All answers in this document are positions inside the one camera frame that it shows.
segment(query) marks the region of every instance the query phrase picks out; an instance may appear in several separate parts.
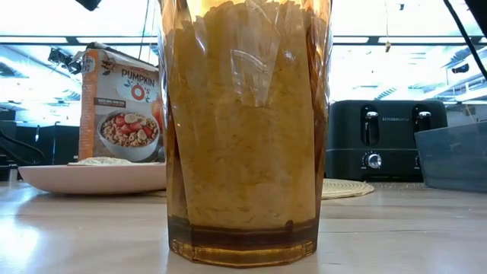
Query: plate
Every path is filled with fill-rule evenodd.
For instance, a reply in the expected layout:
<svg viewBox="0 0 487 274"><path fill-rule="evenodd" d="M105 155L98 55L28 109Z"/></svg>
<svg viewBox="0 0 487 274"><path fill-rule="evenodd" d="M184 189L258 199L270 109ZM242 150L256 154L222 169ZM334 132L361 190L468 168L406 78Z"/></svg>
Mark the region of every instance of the plate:
<svg viewBox="0 0 487 274"><path fill-rule="evenodd" d="M166 188L166 164L19 167L24 181L52 193L110 195Z"/></svg>

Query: table surface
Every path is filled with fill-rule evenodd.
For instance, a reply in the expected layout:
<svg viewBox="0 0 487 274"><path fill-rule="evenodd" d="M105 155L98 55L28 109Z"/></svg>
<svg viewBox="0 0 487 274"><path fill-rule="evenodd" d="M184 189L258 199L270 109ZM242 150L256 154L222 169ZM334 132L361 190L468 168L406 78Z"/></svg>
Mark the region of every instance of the table surface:
<svg viewBox="0 0 487 274"><path fill-rule="evenodd" d="M313 256L240 270L171 253L165 198L54 196L0 183L0 273L485 273L487 196L374 186L322 202Z"/></svg>

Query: plastic container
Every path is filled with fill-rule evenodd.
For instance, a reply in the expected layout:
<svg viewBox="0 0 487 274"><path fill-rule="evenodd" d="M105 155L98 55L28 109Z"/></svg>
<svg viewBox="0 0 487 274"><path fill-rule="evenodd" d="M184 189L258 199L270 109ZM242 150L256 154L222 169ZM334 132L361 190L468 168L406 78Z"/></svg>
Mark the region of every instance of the plastic container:
<svg viewBox="0 0 487 274"><path fill-rule="evenodd" d="M415 134L426 186L487 191L487 122Z"/></svg>
<svg viewBox="0 0 487 274"><path fill-rule="evenodd" d="M159 50L169 245L220 266L317 248L329 1L169 0Z"/></svg>

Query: toaster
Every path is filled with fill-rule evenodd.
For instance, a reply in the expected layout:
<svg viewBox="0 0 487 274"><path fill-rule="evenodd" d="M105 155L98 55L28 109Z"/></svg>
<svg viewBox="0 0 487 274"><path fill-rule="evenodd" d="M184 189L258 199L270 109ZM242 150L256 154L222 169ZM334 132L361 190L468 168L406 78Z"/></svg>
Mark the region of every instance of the toaster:
<svg viewBox="0 0 487 274"><path fill-rule="evenodd" d="M344 100L330 106L326 177L422 182L415 132L447 126L437 100Z"/></svg>

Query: toaster knob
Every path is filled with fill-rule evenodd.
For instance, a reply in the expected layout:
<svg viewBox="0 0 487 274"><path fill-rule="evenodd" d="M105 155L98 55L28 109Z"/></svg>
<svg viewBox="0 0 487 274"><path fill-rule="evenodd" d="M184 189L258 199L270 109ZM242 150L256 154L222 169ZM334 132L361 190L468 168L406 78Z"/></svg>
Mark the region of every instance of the toaster knob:
<svg viewBox="0 0 487 274"><path fill-rule="evenodd" d="M374 169L378 169L382 165L382 158L380 155L371 154L367 157L367 165Z"/></svg>

